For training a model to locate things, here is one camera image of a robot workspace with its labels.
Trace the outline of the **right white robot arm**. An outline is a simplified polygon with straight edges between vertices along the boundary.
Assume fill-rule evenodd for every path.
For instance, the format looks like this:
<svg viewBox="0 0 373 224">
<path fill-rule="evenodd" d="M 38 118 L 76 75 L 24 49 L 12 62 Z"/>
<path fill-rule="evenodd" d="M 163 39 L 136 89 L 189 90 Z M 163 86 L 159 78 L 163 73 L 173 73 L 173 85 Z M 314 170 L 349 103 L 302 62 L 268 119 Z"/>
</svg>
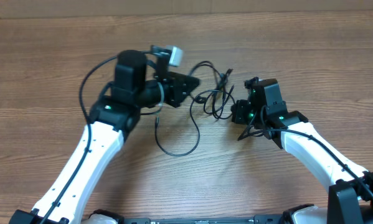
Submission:
<svg viewBox="0 0 373 224">
<path fill-rule="evenodd" d="M 245 81 L 245 100 L 232 107 L 232 122 L 244 124 L 239 139 L 265 137 L 297 158 L 328 194 L 327 207 L 299 205 L 277 223 L 373 223 L 373 171 L 328 143 L 299 111 L 288 111 L 276 79 Z"/>
</svg>

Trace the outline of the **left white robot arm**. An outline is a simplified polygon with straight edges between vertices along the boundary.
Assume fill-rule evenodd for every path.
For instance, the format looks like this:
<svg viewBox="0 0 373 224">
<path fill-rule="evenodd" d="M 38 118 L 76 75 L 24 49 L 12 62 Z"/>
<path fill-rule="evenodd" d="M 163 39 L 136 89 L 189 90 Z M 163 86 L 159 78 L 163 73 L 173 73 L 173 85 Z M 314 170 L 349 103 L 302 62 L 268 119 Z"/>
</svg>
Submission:
<svg viewBox="0 0 373 224">
<path fill-rule="evenodd" d="M 114 79 L 90 111 L 80 103 L 86 126 L 78 146 L 51 188 L 31 211 L 16 210 L 10 223 L 80 223 L 102 173 L 121 150 L 142 108 L 163 103 L 177 108 L 200 81 L 169 71 L 182 60 L 175 46 L 125 50 L 113 59 Z"/>
</svg>

